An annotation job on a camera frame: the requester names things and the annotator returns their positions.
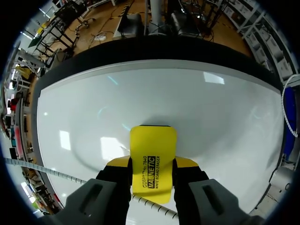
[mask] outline chair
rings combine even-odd
[[[73,2],[74,8],[76,8],[76,10],[78,10],[78,13],[80,14],[80,16],[87,10],[87,5],[86,2],[84,1],[82,4],[78,5],[76,2]],[[76,27],[75,29],[75,34],[77,37],[80,36],[80,34],[78,33],[79,28],[82,26],[85,26],[85,28],[89,27],[89,20],[95,21],[95,18],[89,18],[87,20],[80,20],[79,18],[77,18],[77,20],[79,21],[79,25]]]
[[[79,17],[87,10],[86,2],[83,1],[82,4],[78,4],[74,1],[68,1],[63,7],[61,7],[55,15],[60,17],[62,21],[65,23],[66,27],[68,27],[75,19],[78,20],[79,25],[75,29],[75,34],[77,37],[80,36],[79,28],[85,26],[85,28],[89,27],[89,20],[95,21],[95,18],[89,18],[87,20],[81,20]]]

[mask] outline table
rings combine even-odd
[[[26,149],[27,139],[24,131],[24,112],[23,112],[23,98],[20,98],[15,109],[15,141],[19,158],[23,156],[24,160],[27,161]]]
[[[65,32],[63,32],[60,28],[57,27],[57,25],[61,22],[61,19],[59,19],[58,17],[56,17],[55,19],[53,19],[53,22],[51,22],[47,28],[45,28],[43,30],[42,33],[40,33],[36,38],[34,38],[31,43],[29,44],[29,47],[33,47],[36,46],[36,50],[38,50],[39,52],[41,52],[43,55],[50,57],[47,53],[42,52],[41,50],[38,49],[39,45],[43,45],[46,48],[46,51],[49,50],[50,52],[54,53],[53,50],[50,49],[50,47],[43,42],[44,38],[48,35],[48,34],[52,34],[59,42],[61,42],[64,46],[66,46],[68,49],[72,49],[75,41],[72,41],[66,34]],[[57,36],[56,34],[53,33],[53,29],[56,28],[59,33],[61,34],[61,36]],[[64,36],[71,44],[72,46],[69,46],[66,42],[64,42],[61,37]]]

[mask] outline box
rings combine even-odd
[[[254,49],[258,49],[259,46],[260,46],[260,44],[259,44],[257,38],[255,37],[254,33],[251,33],[251,34],[249,35],[249,42],[250,42],[251,46],[252,46]]]
[[[292,69],[290,64],[286,61],[285,58],[283,58],[279,63],[278,63],[278,69],[280,70],[279,72],[281,73],[281,77],[283,80],[287,80],[292,74]]]
[[[259,32],[265,41],[269,40],[271,35],[267,32],[267,28],[265,26],[260,28]]]
[[[228,17],[232,17],[234,11],[230,8],[230,7],[227,7],[224,11],[224,13],[228,16]]]
[[[241,11],[242,7],[244,6],[242,3],[240,3],[238,0],[235,1],[235,3],[233,4],[234,7],[238,10]]]
[[[251,11],[246,6],[244,6],[244,5],[240,9],[240,12],[247,19],[250,18],[250,16],[251,16]]]
[[[265,60],[262,65],[270,72],[274,72],[273,66],[270,64],[268,60]]]
[[[267,40],[267,45],[275,58],[278,58],[282,55],[282,51],[280,50],[279,46],[277,45],[276,41],[272,36],[270,36],[270,38]]]
[[[262,47],[259,47],[256,51],[257,58],[259,60],[259,63],[265,62],[268,58],[266,54],[264,53]]]
[[[248,3],[252,7],[254,7],[257,4],[257,1],[255,1],[255,0],[245,0],[245,2]]]

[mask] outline cable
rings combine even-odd
[[[148,0],[145,0],[145,21],[144,21],[144,36],[147,31],[147,22],[148,22]]]
[[[11,159],[11,158],[4,158],[4,161],[5,161],[6,164],[9,164],[9,165],[27,167],[27,168],[34,169],[34,170],[37,170],[37,171],[40,171],[40,172],[43,172],[43,173],[49,173],[51,175],[61,177],[61,178],[64,178],[64,179],[67,179],[67,180],[70,180],[70,181],[73,181],[73,182],[76,182],[76,183],[85,184],[87,182],[85,180],[67,175],[65,173],[58,172],[58,171],[55,171],[55,170],[51,170],[51,169],[45,168],[43,166],[36,165],[36,164],[33,164],[33,163],[29,163],[29,162],[26,162],[26,161]],[[177,212],[175,212],[171,209],[168,209],[168,208],[166,208],[162,205],[156,204],[152,201],[149,201],[145,198],[138,197],[136,195],[131,195],[131,197],[132,197],[133,201],[142,203],[144,206],[151,207],[152,210],[157,210],[157,212],[159,212],[160,214],[164,214],[166,217],[170,217],[170,218],[172,218],[172,220],[177,220],[178,221]]]
[[[299,76],[300,74],[294,74],[292,76],[289,77],[289,79],[287,79],[284,87],[283,87],[283,91],[282,91],[282,95],[281,95],[281,107],[282,107],[282,111],[283,111],[283,116],[285,118],[285,122],[287,124],[287,127],[289,128],[290,132],[292,133],[292,135],[294,135],[294,137],[298,137],[298,134],[297,134],[297,130],[296,131],[293,131],[293,129],[291,128],[291,125],[289,123],[289,120],[287,119],[287,116],[286,116],[286,113],[285,113],[285,105],[284,105],[284,95],[285,95],[285,89],[288,85],[288,83],[290,82],[291,79],[293,79],[294,77],[297,77]]]
[[[163,25],[161,25],[161,26],[158,26],[158,25],[156,25],[155,23],[152,23],[152,22],[150,22],[151,24],[153,24],[153,25],[155,25],[155,26],[157,26],[157,29],[155,29],[154,31],[152,31],[150,34],[153,34],[155,31],[157,31],[157,30],[159,30],[160,28],[162,28],[162,27],[165,27],[165,26],[169,26],[168,24],[163,24]]]
[[[88,46],[88,49],[90,48],[90,46],[91,46],[92,43],[94,42],[95,36],[97,36],[99,33],[101,33],[102,29],[103,29],[104,26],[107,24],[107,22],[108,22],[109,20],[112,19],[112,16],[113,16],[114,11],[116,11],[118,8],[119,8],[119,5],[117,5],[117,7],[111,12],[110,17],[104,22],[104,24],[102,25],[102,27],[100,28],[100,30],[98,31],[98,33],[97,33],[96,35],[93,35],[93,38],[90,39],[90,44],[89,44],[89,46]]]
[[[150,33],[150,34],[148,34],[148,36],[151,36],[151,35],[164,35],[164,36],[167,36],[167,35],[164,34],[164,33]]]

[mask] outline yellow eraser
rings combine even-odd
[[[176,152],[172,127],[138,126],[130,131],[133,194],[155,203],[170,201]]]

